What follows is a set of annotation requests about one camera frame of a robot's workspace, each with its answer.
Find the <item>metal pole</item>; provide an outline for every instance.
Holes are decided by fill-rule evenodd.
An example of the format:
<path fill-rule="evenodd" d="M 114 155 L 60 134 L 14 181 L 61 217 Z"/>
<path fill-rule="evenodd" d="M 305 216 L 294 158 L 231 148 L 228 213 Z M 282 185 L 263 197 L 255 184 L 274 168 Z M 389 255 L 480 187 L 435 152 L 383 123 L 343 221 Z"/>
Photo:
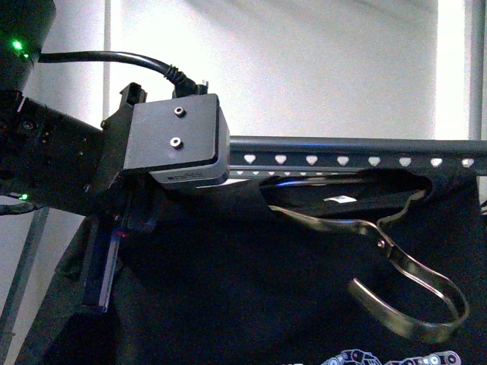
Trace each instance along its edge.
<path fill-rule="evenodd" d="M 22 298 L 30 277 L 33 261 L 36 258 L 40 239 L 46 225 L 49 208 L 41 208 L 33 214 L 29 233 L 19 258 L 14 278 L 8 291 L 7 300 L 0 316 L 0 364 L 4 364 L 12 338 L 15 336 L 14 325 L 18 310 L 22 304 Z"/>

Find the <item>cable connector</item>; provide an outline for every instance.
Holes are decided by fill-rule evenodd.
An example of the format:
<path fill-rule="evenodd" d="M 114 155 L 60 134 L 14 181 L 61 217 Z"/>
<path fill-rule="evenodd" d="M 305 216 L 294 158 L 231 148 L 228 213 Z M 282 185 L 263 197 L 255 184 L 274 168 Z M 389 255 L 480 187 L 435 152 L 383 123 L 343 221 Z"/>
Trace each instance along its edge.
<path fill-rule="evenodd" d="M 173 99 L 178 97 L 188 97 L 190 95 L 206 95 L 208 93 L 208 85 L 198 85 L 195 81 L 188 78 L 184 72 L 173 65 L 164 77 L 174 85 Z"/>

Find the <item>white label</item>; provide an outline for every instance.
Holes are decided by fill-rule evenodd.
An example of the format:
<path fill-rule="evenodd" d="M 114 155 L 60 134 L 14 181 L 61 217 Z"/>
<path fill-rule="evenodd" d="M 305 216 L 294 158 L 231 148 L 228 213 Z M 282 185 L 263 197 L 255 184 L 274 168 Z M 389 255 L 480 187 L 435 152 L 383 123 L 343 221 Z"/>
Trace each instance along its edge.
<path fill-rule="evenodd" d="M 333 198 L 327 198 L 327 199 L 323 199 L 324 202 L 329 202 L 329 201 L 334 201 L 334 202 L 337 202 L 337 203 L 352 203 L 352 202 L 356 202 L 357 199 L 355 198 L 352 198 L 351 196 L 346 196 L 346 195 L 339 195 L 339 196 L 334 196 Z"/>

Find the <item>robotic arm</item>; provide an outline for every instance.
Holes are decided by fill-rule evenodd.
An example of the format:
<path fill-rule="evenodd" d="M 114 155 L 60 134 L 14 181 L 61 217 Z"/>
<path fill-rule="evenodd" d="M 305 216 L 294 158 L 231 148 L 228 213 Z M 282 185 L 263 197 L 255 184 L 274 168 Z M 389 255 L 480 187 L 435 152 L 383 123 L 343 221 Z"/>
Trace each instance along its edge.
<path fill-rule="evenodd" d="M 52 0 L 0 2 L 0 193 L 89 215 L 112 206 L 127 179 L 171 186 L 222 183 L 229 134 L 218 97 L 173 66 L 125 52 L 42 54 Z M 96 129 L 22 95 L 38 62 L 125 62 L 160 72 L 173 100 L 145 103 L 137 84 Z"/>

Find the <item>screw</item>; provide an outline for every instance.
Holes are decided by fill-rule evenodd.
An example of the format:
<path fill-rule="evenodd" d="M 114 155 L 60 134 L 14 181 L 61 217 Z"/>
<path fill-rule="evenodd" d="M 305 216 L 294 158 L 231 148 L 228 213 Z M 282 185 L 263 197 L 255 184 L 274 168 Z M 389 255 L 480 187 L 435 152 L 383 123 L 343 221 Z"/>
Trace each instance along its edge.
<path fill-rule="evenodd" d="M 183 147 L 183 141 L 181 141 L 181 138 L 179 137 L 174 137 L 170 140 L 170 145 L 173 146 L 175 150 L 179 150 Z"/>
<path fill-rule="evenodd" d="M 33 129 L 33 123 L 32 122 L 29 122 L 29 121 L 25 121 L 22 123 L 22 126 L 24 127 L 24 129 L 30 131 L 31 129 Z"/>
<path fill-rule="evenodd" d="M 184 110 L 184 108 L 182 106 L 178 106 L 175 110 L 174 110 L 174 114 L 176 114 L 176 116 L 178 118 L 183 118 L 185 115 L 186 115 L 186 111 Z"/>

